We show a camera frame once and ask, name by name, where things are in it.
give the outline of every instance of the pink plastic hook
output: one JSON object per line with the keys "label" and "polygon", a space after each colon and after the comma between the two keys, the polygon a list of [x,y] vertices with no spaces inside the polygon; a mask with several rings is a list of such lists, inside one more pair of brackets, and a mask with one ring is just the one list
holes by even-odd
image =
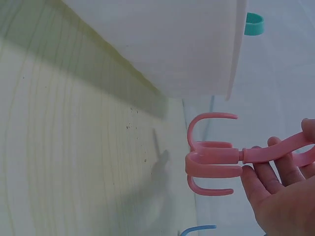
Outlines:
{"label": "pink plastic hook", "polygon": [[[196,142],[192,138],[192,130],[195,124],[206,118],[230,118],[237,119],[236,115],[229,113],[203,113],[194,118],[187,131],[187,140],[190,153],[185,158],[187,181],[189,187],[195,193],[206,196],[223,196],[233,193],[233,189],[205,189],[196,185],[193,177],[200,178],[231,178],[242,174],[242,168],[238,165],[218,165],[260,163],[276,160],[294,150],[313,144],[306,140],[303,133],[295,134],[282,142],[265,148],[250,148],[239,151],[232,144],[226,142]],[[315,147],[305,153],[292,154],[294,163],[301,167],[315,161]]]}

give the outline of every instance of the wood grain surface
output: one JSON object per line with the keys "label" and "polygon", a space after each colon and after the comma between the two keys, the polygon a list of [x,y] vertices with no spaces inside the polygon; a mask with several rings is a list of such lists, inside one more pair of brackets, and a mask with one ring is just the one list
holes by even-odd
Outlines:
{"label": "wood grain surface", "polygon": [[181,100],[59,0],[0,0],[0,235],[195,226]]}

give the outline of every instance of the teal plastic clip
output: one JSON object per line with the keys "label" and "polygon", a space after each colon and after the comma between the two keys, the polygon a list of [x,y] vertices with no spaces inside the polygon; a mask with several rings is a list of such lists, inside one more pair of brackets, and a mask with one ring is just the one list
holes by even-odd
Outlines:
{"label": "teal plastic clip", "polygon": [[264,18],[255,13],[248,12],[245,24],[245,35],[256,36],[264,33]]}

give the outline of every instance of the pink plastic handle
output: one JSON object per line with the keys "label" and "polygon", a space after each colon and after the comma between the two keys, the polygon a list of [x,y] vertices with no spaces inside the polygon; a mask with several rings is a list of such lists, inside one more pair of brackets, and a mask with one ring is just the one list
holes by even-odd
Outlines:
{"label": "pink plastic handle", "polygon": [[[313,143],[308,141],[301,132],[270,147],[243,149],[243,163],[261,163],[277,160],[292,151],[311,144]],[[309,165],[315,161],[315,147],[312,147],[305,153],[293,153],[292,157],[294,163],[299,167]]]}

